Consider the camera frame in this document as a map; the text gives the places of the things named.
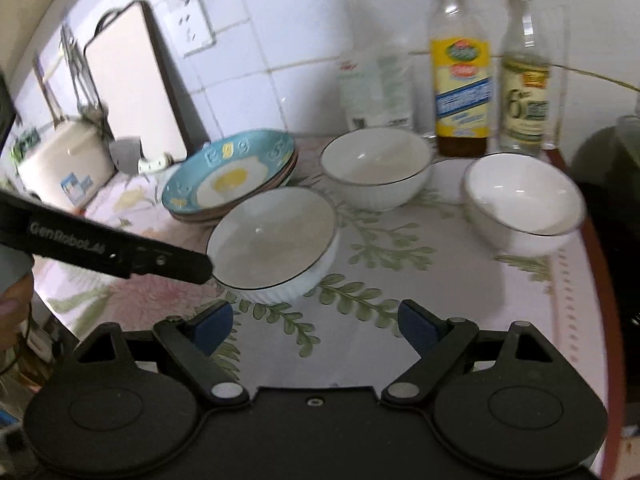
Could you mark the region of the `person's left hand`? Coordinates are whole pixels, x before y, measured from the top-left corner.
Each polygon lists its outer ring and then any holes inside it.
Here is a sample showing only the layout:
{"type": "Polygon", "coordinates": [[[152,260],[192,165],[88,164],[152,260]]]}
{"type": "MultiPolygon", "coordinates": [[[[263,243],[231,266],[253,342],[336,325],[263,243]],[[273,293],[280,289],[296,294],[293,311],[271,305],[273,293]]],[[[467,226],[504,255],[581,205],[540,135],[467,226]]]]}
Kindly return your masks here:
{"type": "Polygon", "coordinates": [[[2,295],[0,304],[0,350],[11,348],[21,333],[21,324],[28,318],[34,294],[34,277],[27,273],[2,295]]]}

